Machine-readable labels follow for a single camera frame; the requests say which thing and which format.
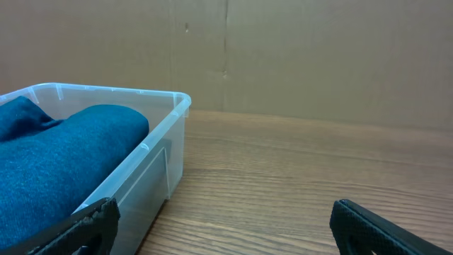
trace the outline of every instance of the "folded blue fabric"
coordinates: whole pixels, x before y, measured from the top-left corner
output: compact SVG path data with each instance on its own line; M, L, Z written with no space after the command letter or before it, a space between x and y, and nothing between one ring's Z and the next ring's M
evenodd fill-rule
M147 136L123 106L53 120L19 97L0 106L0 249L68 217Z

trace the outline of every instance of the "cardboard wall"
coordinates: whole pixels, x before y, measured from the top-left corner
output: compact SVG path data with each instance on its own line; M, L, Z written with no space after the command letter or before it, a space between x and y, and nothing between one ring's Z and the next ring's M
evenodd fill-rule
M453 1L0 2L0 93L179 90L193 108L453 130Z

